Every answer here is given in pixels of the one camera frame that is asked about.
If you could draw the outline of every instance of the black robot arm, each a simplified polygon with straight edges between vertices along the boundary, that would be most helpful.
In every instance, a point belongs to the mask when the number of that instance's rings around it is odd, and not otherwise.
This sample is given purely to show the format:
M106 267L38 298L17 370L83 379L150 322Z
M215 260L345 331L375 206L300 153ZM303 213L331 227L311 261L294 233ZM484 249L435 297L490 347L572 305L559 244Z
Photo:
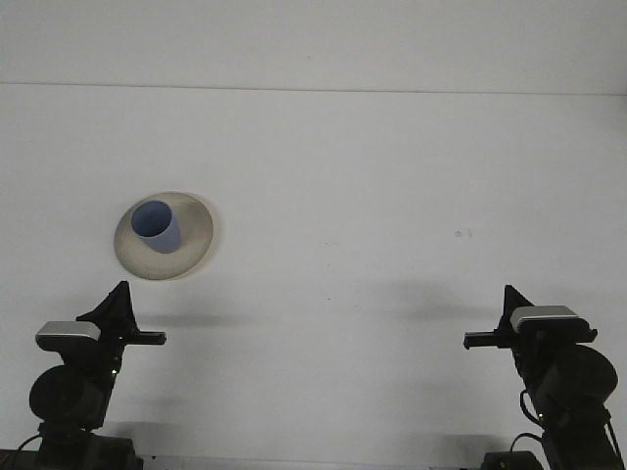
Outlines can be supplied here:
M542 446L552 470L624 469L605 431L609 412L603 405L618 377L602 354L580 344L596 336L597 330L569 308L534 306L506 286L498 327L464 337L467 349L511 349L536 410L534 421L543 428ZM487 456L482 469L503 468L503 462L494 467L486 463L492 460L494 455Z

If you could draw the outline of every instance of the blue cup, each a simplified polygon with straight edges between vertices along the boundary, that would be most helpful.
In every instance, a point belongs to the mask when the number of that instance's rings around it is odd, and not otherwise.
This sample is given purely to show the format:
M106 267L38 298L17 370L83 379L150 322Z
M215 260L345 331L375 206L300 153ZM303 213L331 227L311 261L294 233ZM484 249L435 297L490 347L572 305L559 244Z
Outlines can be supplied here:
M147 201L133 212L130 227L146 245L159 253L180 247L180 228L171 207L163 201Z

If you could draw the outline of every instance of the cable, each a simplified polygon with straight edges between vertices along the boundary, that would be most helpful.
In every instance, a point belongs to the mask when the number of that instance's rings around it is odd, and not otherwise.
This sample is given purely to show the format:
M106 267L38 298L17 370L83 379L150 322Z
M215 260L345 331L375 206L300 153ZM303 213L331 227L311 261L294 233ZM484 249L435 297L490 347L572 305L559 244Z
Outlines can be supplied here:
M540 420L536 418L533 414L531 414L531 411L529 411L529 409L527 408L527 405L525 404L525 394L529 395L527 389L520 392L520 409L522 410L522 414L524 414L527 419L532 423L542 427L542 423L540 422Z
M516 438L511 443L511 446L509 447L509 454L513 453L514 445L521 438L529 438L529 439L533 439L534 441L538 441L540 444L542 443L542 439L540 438L540 436L536 436L535 434L531 434L531 433L520 433L518 436L516 436Z
M11 463L8 465L7 470L14 470L15 467L16 467L16 462L18 461L18 455L20 454L20 452L29 443L33 442L35 439L40 438L40 437L41 437L41 435L37 434L35 436L32 436L31 438L26 439L23 443L21 443L20 446L18 447L18 449L15 452L13 452L13 455L11 456Z
M620 468L622 468L622 470L625 470L625 462L623 462L623 456L620 454L620 447L618 446L618 440L616 439L616 435L614 434L614 428L609 421L607 421L607 429L609 430L611 441L614 444L614 450L616 451L616 455L618 456L618 461L620 462Z
M506 470L511 470L511 458L513 456L513 447L515 446L516 442L521 438L533 439L534 441L538 441L539 443L542 442L542 439L540 438L540 436L536 436L535 434L531 434L531 433L521 433L518 436L516 436L513 442L511 443L511 446L509 446L509 453L507 454L507 469Z

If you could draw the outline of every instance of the beige plate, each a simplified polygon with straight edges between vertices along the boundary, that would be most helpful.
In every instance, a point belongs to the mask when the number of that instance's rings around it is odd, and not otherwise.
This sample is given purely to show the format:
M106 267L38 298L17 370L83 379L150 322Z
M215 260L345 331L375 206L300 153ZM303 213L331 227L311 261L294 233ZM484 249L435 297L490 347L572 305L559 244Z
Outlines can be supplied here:
M146 201L163 201L176 214L180 226L181 245L175 252L155 252L130 228L130 217ZM160 193L139 201L121 218L114 247L116 255L129 272L144 279L163 280L180 276L205 256L214 238L214 222L207 207L185 193Z

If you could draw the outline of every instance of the white wall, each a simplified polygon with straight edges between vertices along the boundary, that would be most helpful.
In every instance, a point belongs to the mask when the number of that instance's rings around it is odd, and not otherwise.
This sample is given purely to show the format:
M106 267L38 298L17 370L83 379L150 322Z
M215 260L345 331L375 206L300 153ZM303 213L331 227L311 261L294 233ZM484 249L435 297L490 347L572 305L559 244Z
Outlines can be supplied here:
M0 2L0 81L625 93L622 0Z

